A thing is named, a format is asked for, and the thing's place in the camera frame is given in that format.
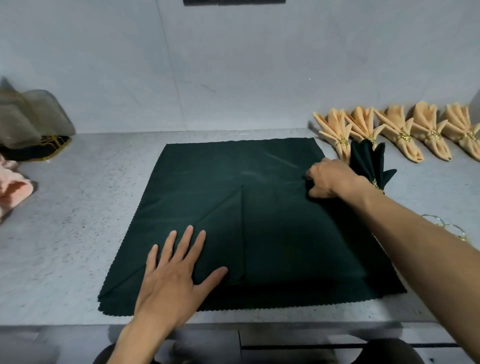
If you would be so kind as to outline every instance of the black wall-mounted object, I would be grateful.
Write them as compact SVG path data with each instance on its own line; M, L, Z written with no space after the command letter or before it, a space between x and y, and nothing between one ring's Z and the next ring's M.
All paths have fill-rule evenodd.
M197 5L265 5L285 4L287 0L183 0L185 6Z

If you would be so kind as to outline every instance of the white speckled countertop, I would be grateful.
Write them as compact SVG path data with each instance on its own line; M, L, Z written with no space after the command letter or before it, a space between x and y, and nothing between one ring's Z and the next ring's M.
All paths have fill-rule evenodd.
M96 297L166 143L314 137L308 129L83 134L49 162L20 171L37 191L0 225L0 325L125 324L100 313ZM332 147L318 141L325 155ZM480 164L449 143L443 162L422 147L414 164L387 141L386 193L417 213L460 225L480 243ZM433 321L409 292L360 303L200 312L190 324Z

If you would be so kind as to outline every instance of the person's leg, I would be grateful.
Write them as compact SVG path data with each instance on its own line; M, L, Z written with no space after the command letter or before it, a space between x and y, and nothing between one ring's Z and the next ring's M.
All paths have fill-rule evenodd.
M93 364L107 364L107 362L110 359L110 356L112 355L114 349L115 349L115 344L111 344L111 345L107 346L95 358L95 360L93 361ZM151 364L160 364L160 363L156 362L155 360L152 360Z
M418 353L400 339L371 340L352 364L424 364Z

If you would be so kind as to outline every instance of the yellow napkin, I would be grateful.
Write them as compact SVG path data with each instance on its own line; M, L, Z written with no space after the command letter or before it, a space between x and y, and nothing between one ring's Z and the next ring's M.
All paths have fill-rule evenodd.
M370 140L375 150L378 134L384 129L385 124L373 128L373 115L373 108L364 109L362 106L357 106L351 116L346 114L346 119L352 124L350 132L352 138L357 142L361 142L363 139Z
M317 120L323 131L319 132L335 148L338 156L345 163L350 162L350 143L348 137L352 129L352 124L345 125L345 110L338 111L331 109L328 113L328 119L325 120L316 112L313 116Z
M421 150L417 147L410 135L410 129L413 124L413 118L405 121L403 106L390 105L386 114L379 110L374 110L380 121L385 124L382 135L386 136L398 149L412 162L420 163L425 160Z
M472 125L468 105L462 107L458 102L447 105L444 117L448 122L442 129L442 135L453 140L472 158L480 162L480 141L475 135L480 130L480 123Z
M443 160L451 160L452 153L445 140L440 136L442 129L448 123L444 120L437 124L437 106L420 101L413 110L411 134L425 143L433 154Z

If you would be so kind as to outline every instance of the right hand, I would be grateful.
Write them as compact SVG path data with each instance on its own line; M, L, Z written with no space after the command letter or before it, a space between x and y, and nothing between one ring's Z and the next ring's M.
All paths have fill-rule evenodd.
M315 183L308 191L310 197L331 198L339 197L339 189L352 185L359 176L345 162L323 158L307 171L306 177Z

